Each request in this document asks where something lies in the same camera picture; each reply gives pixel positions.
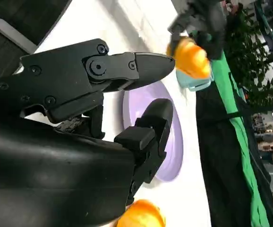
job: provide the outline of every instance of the green fabric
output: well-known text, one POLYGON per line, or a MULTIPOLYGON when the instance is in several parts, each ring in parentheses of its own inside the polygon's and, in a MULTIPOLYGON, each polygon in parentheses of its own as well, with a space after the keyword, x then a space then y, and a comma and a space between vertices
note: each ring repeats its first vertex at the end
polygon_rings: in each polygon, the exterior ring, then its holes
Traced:
MULTIPOLYGON (((222 59, 212 62, 212 70, 214 79, 221 95, 222 101, 226 108, 227 113, 237 112, 236 103, 234 100, 232 85, 229 79, 229 66, 226 57, 222 53, 222 59)), ((234 89, 238 89, 235 81, 233 80, 234 89)), ((257 181, 254 175, 253 168, 250 161, 250 153, 248 150, 248 139, 245 127, 241 118, 233 118, 230 120, 235 128, 237 139, 241 148, 242 168, 246 177, 247 184, 252 194, 251 202, 251 226, 252 227, 269 227, 269 221, 261 201, 258 191, 257 181)))

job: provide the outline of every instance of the purple plate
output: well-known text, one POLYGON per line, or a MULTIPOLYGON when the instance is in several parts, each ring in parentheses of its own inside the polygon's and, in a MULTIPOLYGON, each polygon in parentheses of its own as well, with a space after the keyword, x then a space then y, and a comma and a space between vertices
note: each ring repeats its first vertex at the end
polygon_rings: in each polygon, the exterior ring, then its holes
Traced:
MULTIPOLYGON (((145 87, 126 91, 123 100, 124 127, 134 125, 141 117, 148 105, 157 98, 171 99, 166 87, 160 81, 145 87)), ((183 161, 183 136, 179 117, 174 107, 170 135, 165 148, 167 156, 156 173, 156 178, 161 181, 172 181, 179 174, 183 161)))

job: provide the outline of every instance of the orange toy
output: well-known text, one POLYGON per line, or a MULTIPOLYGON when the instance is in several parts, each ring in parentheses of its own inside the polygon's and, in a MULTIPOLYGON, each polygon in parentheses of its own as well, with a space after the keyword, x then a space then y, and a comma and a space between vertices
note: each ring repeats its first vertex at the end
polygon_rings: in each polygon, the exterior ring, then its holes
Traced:
POLYGON ((160 209, 147 200, 134 202, 119 219, 117 227, 165 227, 160 209))
POLYGON ((175 67, 192 78, 206 79, 210 76, 210 64, 206 51, 188 37, 180 40, 173 58, 176 60, 175 67))

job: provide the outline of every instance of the dark floor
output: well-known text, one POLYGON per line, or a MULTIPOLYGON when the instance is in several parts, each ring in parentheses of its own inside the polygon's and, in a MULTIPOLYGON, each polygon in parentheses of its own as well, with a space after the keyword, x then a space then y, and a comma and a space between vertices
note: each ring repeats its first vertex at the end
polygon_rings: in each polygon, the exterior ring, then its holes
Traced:
MULTIPOLYGON (((69 0, 0 0, 0 18, 38 45, 69 0)), ((26 53, 0 34, 0 77, 11 75, 26 53)))

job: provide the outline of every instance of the screw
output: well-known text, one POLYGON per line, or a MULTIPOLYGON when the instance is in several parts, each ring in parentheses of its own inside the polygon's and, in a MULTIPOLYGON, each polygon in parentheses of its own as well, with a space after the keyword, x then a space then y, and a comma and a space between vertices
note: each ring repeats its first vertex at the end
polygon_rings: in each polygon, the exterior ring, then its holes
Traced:
POLYGON ((134 61, 129 62, 128 66, 129 66, 129 68, 130 68, 131 70, 135 70, 135 69, 136 69, 136 64, 135 64, 134 61))
POLYGON ((103 46, 102 44, 100 44, 100 45, 98 45, 98 47, 97 47, 97 51, 98 51, 99 53, 105 53, 105 52, 106 52, 106 48, 105 48, 105 46, 103 46))
POLYGON ((0 83, 1 90, 7 90, 8 88, 9 88, 9 85, 7 83, 4 83, 4 82, 0 83))
POLYGON ((91 62, 90 69, 96 76, 103 75, 106 71, 104 63, 98 60, 91 62))
POLYGON ((21 96, 21 101, 27 103, 31 98, 29 96, 21 96))
POLYGON ((52 96, 47 96, 44 100, 47 106, 54 105, 56 103, 56 99, 52 96))
POLYGON ((31 67, 29 67, 29 70, 35 75, 38 76, 41 74, 41 68, 37 65, 32 65, 31 67))

